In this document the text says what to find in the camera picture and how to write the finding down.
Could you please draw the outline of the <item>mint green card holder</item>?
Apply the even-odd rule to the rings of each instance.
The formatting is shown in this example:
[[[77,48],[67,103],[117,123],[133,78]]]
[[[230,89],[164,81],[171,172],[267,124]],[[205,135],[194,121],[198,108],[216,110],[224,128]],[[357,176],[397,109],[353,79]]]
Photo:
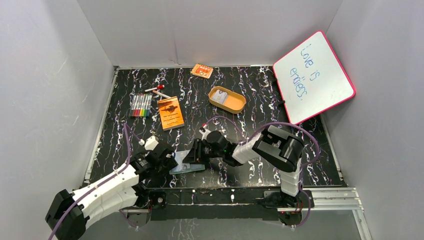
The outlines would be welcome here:
[[[204,164],[183,163],[183,159],[189,154],[189,150],[176,151],[174,158],[178,165],[169,171],[170,175],[197,172],[205,170]]]

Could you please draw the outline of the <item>silver card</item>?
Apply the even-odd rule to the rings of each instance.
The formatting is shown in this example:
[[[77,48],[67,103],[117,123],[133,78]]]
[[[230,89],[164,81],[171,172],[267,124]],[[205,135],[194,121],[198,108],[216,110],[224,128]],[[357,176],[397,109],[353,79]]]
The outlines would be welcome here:
[[[228,98],[228,93],[226,91],[217,90],[210,99],[213,100],[214,102],[217,102],[223,105],[227,98]]]
[[[190,168],[190,164],[189,163],[184,163],[184,159],[186,158],[186,156],[190,153],[190,150],[181,150],[181,151],[176,151],[174,158],[175,161],[178,163],[178,166],[182,169],[188,169]]]

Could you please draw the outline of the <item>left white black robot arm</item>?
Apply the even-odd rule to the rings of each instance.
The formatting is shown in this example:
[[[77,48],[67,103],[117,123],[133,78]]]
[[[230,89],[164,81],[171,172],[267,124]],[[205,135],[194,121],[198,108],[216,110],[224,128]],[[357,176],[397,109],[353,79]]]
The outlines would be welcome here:
[[[106,177],[72,192],[58,192],[45,217],[52,237],[78,240],[90,226],[114,212],[151,206],[153,197],[144,184],[177,166],[174,152],[168,143],[147,143],[129,163]]]

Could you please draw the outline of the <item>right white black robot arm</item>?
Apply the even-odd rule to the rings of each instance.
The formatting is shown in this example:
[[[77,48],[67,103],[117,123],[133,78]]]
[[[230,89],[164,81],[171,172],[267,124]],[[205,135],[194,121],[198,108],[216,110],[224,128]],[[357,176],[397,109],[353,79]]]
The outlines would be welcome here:
[[[199,132],[201,138],[196,138],[191,149],[182,155],[182,163],[205,164],[212,158],[221,158],[229,166],[239,167],[261,158],[280,172],[282,202],[288,207],[295,207],[301,201],[299,188],[304,149],[301,138],[273,125],[240,143],[228,140],[218,130],[208,130],[206,125]]]

